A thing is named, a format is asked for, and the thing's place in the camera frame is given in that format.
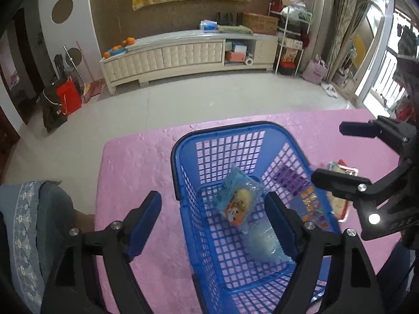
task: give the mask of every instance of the paper roll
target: paper roll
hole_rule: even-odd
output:
[[[246,56],[246,59],[244,59],[244,63],[246,65],[253,65],[253,58],[251,58],[250,56]]]

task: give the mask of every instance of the orange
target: orange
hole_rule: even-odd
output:
[[[127,42],[128,45],[134,45],[135,44],[135,39],[133,37],[129,37],[126,40],[126,42]]]

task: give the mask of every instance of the pink tablecloth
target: pink tablecloth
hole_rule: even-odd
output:
[[[160,192],[161,214],[143,253],[134,259],[131,268],[155,314],[200,313],[170,170],[170,152],[176,141],[188,132],[203,128],[267,120],[284,126],[312,165],[343,159],[349,166],[357,167],[360,176],[375,182],[397,166],[398,156],[378,139],[344,137],[339,133],[339,125],[344,120],[371,118],[366,110],[284,113],[165,128],[111,140],[104,147],[99,173],[96,230],[124,219],[150,190]],[[360,232],[356,211],[350,211],[348,221],[341,228],[351,227]],[[364,242],[376,272],[399,237],[394,234]],[[117,313],[102,261],[98,269],[107,309]]]

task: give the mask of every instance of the red object on balcony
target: red object on balcony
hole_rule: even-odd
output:
[[[61,100],[61,112],[70,115],[81,108],[81,98],[71,78],[57,88],[57,95]]]

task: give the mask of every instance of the screw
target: screw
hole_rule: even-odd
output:
[[[79,234],[79,228],[72,228],[70,229],[70,236],[77,236]]]
[[[121,221],[114,221],[111,223],[111,228],[113,230],[118,230],[120,228],[122,228],[122,222]]]
[[[348,234],[348,236],[351,236],[351,237],[357,236],[357,231],[355,229],[352,229],[352,228],[347,229],[346,233]]]
[[[304,222],[304,227],[308,230],[313,230],[316,227],[316,225],[313,222],[309,221]]]
[[[366,189],[367,189],[367,185],[366,184],[364,184],[364,183],[362,183],[362,184],[359,184],[358,185],[358,191],[360,191],[360,192],[364,192]]]

